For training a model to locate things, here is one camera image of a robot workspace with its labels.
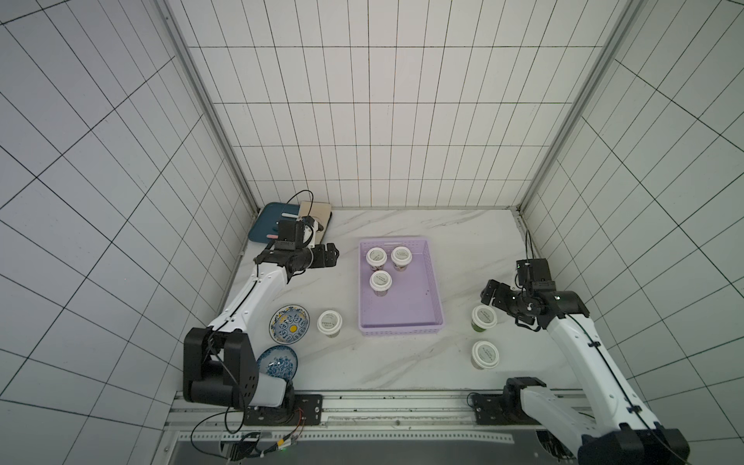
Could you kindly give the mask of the purple perforated plastic basket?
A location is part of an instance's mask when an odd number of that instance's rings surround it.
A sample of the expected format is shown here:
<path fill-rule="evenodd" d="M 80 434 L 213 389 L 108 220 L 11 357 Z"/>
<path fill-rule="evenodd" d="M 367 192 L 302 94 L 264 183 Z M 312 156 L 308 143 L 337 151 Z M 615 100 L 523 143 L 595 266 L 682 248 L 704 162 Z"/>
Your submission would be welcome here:
<path fill-rule="evenodd" d="M 391 275 L 391 286 L 385 296 L 378 296 L 370 284 L 372 266 L 366 260 L 369 250 L 379 247 L 388 255 L 397 247 L 406 247 L 412 263 L 403 271 L 387 259 L 383 271 Z M 358 327 L 365 336 L 438 333 L 445 317 L 429 241 L 423 236 L 383 236 L 364 238 L 358 246 L 360 259 L 360 293 L 358 294 Z"/>

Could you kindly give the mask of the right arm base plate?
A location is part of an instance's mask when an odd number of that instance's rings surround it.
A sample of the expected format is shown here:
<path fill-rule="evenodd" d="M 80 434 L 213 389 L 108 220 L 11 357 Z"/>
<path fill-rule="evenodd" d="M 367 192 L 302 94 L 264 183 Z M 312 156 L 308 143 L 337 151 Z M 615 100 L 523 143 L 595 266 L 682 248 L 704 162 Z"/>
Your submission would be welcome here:
<path fill-rule="evenodd" d="M 507 425 L 512 421 L 504 410 L 503 394 L 469 393 L 467 405 L 473 410 L 478 425 Z"/>

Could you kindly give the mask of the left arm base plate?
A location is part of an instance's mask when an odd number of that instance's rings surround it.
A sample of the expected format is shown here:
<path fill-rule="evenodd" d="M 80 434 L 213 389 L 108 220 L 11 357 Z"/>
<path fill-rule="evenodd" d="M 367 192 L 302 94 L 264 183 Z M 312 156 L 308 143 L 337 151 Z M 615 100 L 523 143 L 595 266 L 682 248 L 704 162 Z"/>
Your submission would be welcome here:
<path fill-rule="evenodd" d="M 324 397 L 321 394 L 296 393 L 280 407 L 250 407 L 246 426 L 315 426 L 321 423 Z"/>

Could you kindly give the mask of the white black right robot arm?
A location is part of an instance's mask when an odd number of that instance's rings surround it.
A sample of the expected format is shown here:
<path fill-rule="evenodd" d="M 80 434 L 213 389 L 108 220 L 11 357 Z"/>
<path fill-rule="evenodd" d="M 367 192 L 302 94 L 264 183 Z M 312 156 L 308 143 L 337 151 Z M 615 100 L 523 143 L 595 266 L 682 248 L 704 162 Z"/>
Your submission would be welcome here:
<path fill-rule="evenodd" d="M 548 284 L 517 292 L 490 280 L 480 299 L 523 329 L 546 331 L 569 362 L 592 410 L 583 416 L 541 380 L 516 377 L 498 397 L 507 422 L 540 424 L 580 464 L 687 463 L 688 441 L 680 430 L 663 426 L 622 376 L 576 293 L 557 292 Z"/>

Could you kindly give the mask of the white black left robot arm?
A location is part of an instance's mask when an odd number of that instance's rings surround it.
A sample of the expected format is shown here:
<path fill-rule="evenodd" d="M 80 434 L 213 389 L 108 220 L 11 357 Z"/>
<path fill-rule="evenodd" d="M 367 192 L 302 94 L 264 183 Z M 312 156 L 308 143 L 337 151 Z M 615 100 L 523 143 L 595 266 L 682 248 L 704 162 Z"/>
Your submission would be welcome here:
<path fill-rule="evenodd" d="M 271 308 L 291 279 L 306 269 L 334 267 L 333 243 L 281 250 L 269 244 L 255 259 L 249 281 L 206 327 L 193 327 L 183 342 L 183 396 L 186 401 L 232 407 L 279 408 L 289 382 L 259 372 L 249 337 L 253 319 Z"/>

